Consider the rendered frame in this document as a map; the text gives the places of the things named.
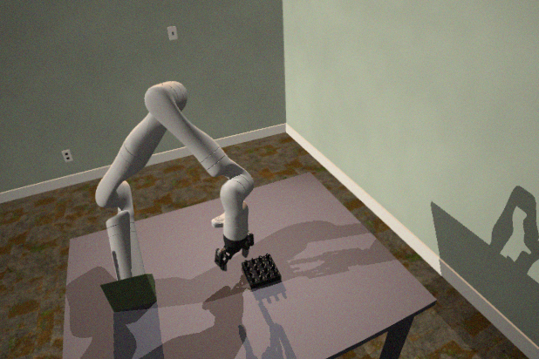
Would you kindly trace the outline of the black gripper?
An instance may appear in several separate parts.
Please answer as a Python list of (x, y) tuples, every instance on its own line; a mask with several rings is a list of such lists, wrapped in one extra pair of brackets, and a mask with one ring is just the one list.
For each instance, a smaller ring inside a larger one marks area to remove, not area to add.
[[(229, 240), (223, 234), (223, 240), (225, 244), (224, 247), (222, 249), (217, 248), (215, 251), (215, 263), (222, 271), (226, 272), (227, 262), (231, 260), (234, 253), (237, 253), (242, 249), (242, 256), (245, 258), (248, 257), (250, 246), (254, 245), (254, 235), (248, 230), (248, 235), (243, 240)], [(226, 252), (229, 253), (229, 256)], [(225, 260), (223, 259), (224, 257), (226, 258)]]

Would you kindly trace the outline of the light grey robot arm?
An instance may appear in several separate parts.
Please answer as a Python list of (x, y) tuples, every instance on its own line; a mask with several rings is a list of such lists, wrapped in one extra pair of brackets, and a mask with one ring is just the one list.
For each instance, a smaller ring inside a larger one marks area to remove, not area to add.
[(249, 208), (244, 200), (254, 189), (254, 180), (212, 138), (183, 116), (181, 111), (187, 100), (187, 91), (178, 82), (149, 88), (145, 95), (148, 115), (127, 136), (97, 187), (97, 204), (118, 208), (118, 214), (106, 222), (117, 281), (146, 273), (134, 223), (131, 188), (125, 180), (147, 164), (167, 129), (212, 177), (223, 175), (229, 179), (220, 193), (225, 214), (212, 219), (212, 227), (223, 227), (229, 240), (243, 240), (248, 235)]

